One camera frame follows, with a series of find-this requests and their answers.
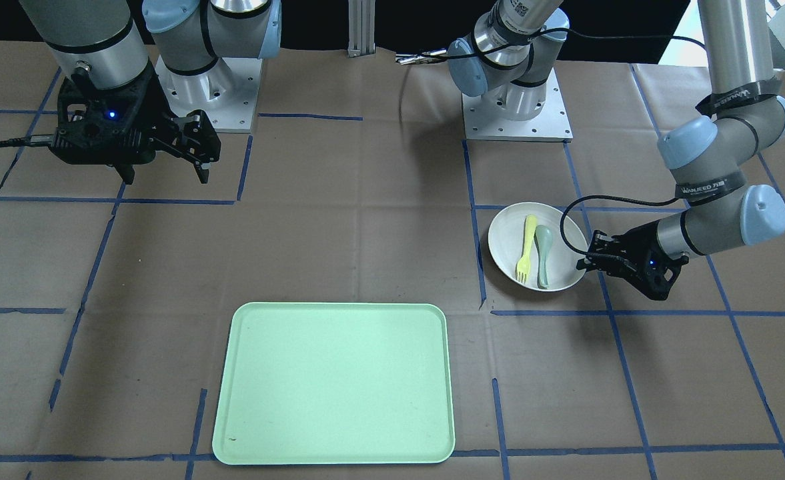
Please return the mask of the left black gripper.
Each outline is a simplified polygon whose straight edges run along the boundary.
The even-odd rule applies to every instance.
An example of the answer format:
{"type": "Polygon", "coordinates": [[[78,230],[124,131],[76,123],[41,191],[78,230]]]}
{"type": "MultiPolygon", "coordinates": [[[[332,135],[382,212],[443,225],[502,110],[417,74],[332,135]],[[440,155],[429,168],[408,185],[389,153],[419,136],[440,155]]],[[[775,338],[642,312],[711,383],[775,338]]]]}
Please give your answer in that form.
{"type": "Polygon", "coordinates": [[[636,227],[610,237],[595,230],[585,258],[578,259],[579,271],[603,271],[620,277],[649,299],[667,299],[689,257],[670,258],[658,242],[658,222],[636,227]]]}

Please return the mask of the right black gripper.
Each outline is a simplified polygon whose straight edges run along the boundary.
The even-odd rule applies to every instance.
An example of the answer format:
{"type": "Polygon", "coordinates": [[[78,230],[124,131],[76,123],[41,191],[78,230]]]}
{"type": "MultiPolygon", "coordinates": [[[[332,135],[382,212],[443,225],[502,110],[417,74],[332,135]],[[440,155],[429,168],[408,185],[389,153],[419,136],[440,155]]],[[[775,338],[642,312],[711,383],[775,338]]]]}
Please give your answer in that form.
{"type": "Polygon", "coordinates": [[[219,161],[221,140],[203,110],[173,113],[154,67],[148,65],[129,84],[99,90],[84,67],[63,80],[59,120],[48,149],[72,165],[105,165],[125,185],[134,182],[134,166],[155,159],[159,150],[192,164],[198,180],[209,183],[219,161]]]}

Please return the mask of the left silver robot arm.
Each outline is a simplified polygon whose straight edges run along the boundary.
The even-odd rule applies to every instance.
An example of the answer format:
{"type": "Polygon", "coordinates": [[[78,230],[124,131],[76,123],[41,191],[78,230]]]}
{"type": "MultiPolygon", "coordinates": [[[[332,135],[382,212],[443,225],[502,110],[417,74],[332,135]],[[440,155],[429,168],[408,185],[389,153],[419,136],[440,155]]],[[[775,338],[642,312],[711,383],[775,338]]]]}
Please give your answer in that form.
{"type": "MultiPolygon", "coordinates": [[[[769,185],[749,185],[742,165],[785,135],[785,98],[774,76],[761,1],[700,1],[710,94],[697,118],[658,140],[675,182],[677,215],[621,235],[594,231],[572,253],[572,270],[620,277],[645,297],[666,300],[693,257],[767,242],[785,232],[785,203],[769,185]]],[[[559,1],[497,1],[471,33],[439,57],[469,97],[539,88],[572,33],[559,1]]]]}

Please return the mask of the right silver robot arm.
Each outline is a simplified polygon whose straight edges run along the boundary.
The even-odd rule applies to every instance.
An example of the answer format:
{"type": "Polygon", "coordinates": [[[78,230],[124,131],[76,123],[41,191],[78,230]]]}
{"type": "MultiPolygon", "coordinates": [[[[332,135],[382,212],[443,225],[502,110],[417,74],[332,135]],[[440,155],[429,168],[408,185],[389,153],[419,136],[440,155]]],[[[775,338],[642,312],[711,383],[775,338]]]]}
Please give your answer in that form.
{"type": "Polygon", "coordinates": [[[64,80],[52,134],[23,140],[66,164],[134,167],[162,151],[200,183],[219,161],[219,133],[251,128],[262,61],[281,45],[279,1],[145,1],[156,63],[125,1],[23,1],[64,80]]]}

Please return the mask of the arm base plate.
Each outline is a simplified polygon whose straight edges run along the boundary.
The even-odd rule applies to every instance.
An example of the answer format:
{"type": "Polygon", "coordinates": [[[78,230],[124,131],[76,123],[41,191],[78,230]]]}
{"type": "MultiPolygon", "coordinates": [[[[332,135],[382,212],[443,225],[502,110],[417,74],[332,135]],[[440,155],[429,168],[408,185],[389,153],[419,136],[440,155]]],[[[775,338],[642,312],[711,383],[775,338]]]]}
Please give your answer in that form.
{"type": "Polygon", "coordinates": [[[555,70],[544,84],[462,95],[466,139],[565,143],[574,139],[555,70]]]}
{"type": "Polygon", "coordinates": [[[218,133],[252,133],[264,60],[221,58],[209,71],[182,76],[157,59],[155,72],[176,115],[203,110],[218,133]]]}

